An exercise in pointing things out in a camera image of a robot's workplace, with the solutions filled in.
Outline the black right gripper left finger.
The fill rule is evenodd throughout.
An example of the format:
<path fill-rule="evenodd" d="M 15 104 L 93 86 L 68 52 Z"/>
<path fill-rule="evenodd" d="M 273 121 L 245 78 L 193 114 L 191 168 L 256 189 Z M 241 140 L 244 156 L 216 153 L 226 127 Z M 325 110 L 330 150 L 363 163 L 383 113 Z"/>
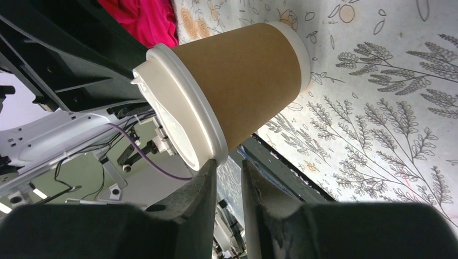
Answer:
<path fill-rule="evenodd" d="M 1 258 L 211 258 L 216 162 L 166 198 L 132 205 L 23 205 L 1 222 Z"/>

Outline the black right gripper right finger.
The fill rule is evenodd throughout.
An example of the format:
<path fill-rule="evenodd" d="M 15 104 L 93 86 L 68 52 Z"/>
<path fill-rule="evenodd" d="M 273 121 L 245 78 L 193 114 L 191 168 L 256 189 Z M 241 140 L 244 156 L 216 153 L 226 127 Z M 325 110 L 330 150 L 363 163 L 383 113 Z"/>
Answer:
<path fill-rule="evenodd" d="M 243 161 L 249 258 L 457 258 L 457 238 L 423 203 L 305 203 Z"/>

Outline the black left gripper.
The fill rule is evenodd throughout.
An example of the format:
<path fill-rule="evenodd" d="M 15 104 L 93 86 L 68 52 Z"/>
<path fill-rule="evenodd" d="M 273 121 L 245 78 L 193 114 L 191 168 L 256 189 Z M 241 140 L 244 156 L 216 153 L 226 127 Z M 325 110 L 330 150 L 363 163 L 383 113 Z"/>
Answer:
<path fill-rule="evenodd" d="M 1 1 L 1 71 L 51 111 L 147 110 L 131 84 L 145 54 L 97 1 Z"/>

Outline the white plastic cup lid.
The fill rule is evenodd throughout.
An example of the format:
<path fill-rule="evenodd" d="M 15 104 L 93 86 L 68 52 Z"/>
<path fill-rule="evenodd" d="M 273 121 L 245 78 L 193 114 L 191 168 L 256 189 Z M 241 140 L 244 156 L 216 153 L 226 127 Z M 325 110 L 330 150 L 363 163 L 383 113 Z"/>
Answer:
<path fill-rule="evenodd" d="M 155 110 L 173 148 L 198 171 L 211 159 L 221 166 L 228 145 L 218 119 L 188 68 L 164 44 L 147 50 L 146 60 L 132 70 L 132 85 Z"/>

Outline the brown paper cup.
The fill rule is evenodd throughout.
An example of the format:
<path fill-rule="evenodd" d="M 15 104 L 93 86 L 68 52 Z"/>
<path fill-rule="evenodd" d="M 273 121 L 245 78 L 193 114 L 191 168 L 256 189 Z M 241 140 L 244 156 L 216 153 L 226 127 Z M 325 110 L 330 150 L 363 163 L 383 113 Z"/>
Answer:
<path fill-rule="evenodd" d="M 173 48 L 203 91 L 229 151 L 294 101 L 309 83 L 300 36 L 257 23 Z"/>

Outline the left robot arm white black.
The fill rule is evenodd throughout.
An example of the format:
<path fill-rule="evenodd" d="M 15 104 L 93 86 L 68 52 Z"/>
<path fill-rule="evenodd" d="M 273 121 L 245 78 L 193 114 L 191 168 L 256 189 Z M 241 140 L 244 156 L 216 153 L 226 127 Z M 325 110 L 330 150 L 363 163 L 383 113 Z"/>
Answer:
<path fill-rule="evenodd" d="M 131 84 L 146 47 L 98 1 L 1 1 L 1 66 L 48 115 L 1 131 L 1 194 L 59 162 L 103 148 L 113 125 L 151 113 Z"/>

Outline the red cloth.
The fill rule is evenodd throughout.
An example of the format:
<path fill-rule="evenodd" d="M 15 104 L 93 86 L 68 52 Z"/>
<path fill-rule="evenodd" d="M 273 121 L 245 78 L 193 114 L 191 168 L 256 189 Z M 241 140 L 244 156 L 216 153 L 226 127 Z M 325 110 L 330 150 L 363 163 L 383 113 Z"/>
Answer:
<path fill-rule="evenodd" d="M 136 40 L 151 48 L 179 45 L 176 14 L 168 0 L 99 0 L 98 3 Z"/>

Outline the floral table mat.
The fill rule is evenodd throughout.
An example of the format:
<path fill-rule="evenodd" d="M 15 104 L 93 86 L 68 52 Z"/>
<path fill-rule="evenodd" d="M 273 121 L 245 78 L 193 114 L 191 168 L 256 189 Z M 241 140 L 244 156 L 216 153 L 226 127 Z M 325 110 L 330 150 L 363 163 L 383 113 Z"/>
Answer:
<path fill-rule="evenodd" d="M 181 43 L 283 22 L 310 86 L 256 134 L 339 202 L 422 202 L 457 230 L 457 1 L 174 1 Z"/>

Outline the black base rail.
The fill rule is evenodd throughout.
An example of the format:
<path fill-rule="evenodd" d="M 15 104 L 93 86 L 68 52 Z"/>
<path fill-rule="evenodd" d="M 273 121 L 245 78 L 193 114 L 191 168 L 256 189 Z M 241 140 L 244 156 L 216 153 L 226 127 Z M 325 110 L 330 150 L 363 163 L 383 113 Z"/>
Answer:
<path fill-rule="evenodd" d="M 253 134 L 230 153 L 239 165 L 250 161 L 260 173 L 283 192 L 306 203 L 333 203 L 336 199 L 305 176 L 261 137 Z"/>

